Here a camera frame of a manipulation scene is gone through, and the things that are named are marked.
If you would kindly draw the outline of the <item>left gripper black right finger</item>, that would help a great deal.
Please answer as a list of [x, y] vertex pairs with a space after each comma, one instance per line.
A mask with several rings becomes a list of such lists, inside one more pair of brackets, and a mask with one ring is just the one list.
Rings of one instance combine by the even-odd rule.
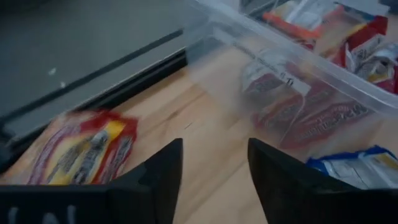
[[321, 223], [328, 215], [316, 211], [317, 194], [356, 190], [256, 138], [248, 141], [248, 162], [268, 223]]

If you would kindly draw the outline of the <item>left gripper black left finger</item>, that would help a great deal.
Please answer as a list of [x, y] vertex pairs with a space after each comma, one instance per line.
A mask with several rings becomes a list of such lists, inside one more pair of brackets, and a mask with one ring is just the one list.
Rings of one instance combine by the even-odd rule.
[[113, 223], [172, 224], [183, 170], [183, 139], [109, 183]]

